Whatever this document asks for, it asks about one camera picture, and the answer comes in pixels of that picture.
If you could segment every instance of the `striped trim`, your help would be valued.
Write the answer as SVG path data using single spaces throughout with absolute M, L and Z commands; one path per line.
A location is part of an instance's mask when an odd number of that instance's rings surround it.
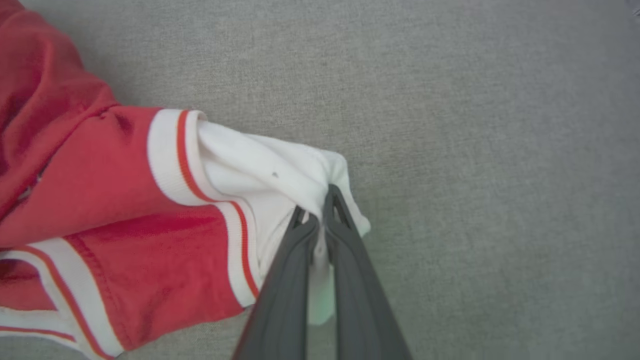
M 207 121 L 200 111 L 160 110 L 149 128 L 149 167 L 162 193 L 172 201 L 187 206 L 211 204 L 223 214 L 229 282 L 238 303 L 250 306 L 262 285 L 253 213 L 243 199 L 222 194 L 211 185 L 200 159 L 198 121 Z
M 0 258 L 26 261 L 38 270 L 42 286 L 56 306 L 60 321 L 65 322 L 58 327 L 68 328 L 69 334 L 42 329 L 43 326 L 40 325 L 40 329 L 34 329 L 33 317 L 29 319 L 23 316 L 20 319 L 17 311 L 14 314 L 5 313 L 13 315 L 12 326 L 9 327 L 22 329 L 19 331 L 22 335 L 42 335 L 41 337 L 55 341 L 60 340 L 58 342 L 68 346 L 74 340 L 75 345 L 71 347 L 80 350 L 90 359 L 113 359 L 124 351 L 109 322 L 90 269 L 65 240 L 56 238 L 17 247 L 1 253 Z M 6 334 L 17 333 L 13 330 L 4 331 Z

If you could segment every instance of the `red sleeve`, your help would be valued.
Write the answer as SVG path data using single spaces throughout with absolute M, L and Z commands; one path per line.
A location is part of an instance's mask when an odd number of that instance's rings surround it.
M 175 206 L 147 156 L 159 109 L 120 106 L 68 37 L 14 0 L 0 0 L 0 49 L 0 247 Z

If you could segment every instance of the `gray fabric surface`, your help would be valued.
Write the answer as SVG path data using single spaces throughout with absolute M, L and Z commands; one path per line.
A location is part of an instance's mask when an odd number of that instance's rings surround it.
M 640 28 L 624 0 L 25 3 L 123 103 L 343 153 L 416 359 L 640 357 Z M 122 359 L 229 359 L 245 320 Z M 334 346 L 314 329 L 310 358 Z

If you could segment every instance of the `red garment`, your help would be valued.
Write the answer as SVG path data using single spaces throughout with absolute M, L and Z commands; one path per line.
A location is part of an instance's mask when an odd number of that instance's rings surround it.
M 15 0 L 0 49 L 0 336 L 110 358 L 252 304 L 255 222 L 201 190 L 202 114 L 118 104 Z

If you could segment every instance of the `red and white jersey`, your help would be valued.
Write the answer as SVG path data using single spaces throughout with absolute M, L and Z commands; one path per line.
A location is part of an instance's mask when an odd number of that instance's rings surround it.
M 0 49 L 0 336 L 108 359 L 234 316 L 329 183 L 369 230 L 339 154 L 122 106 L 16 0 L 0 0 Z

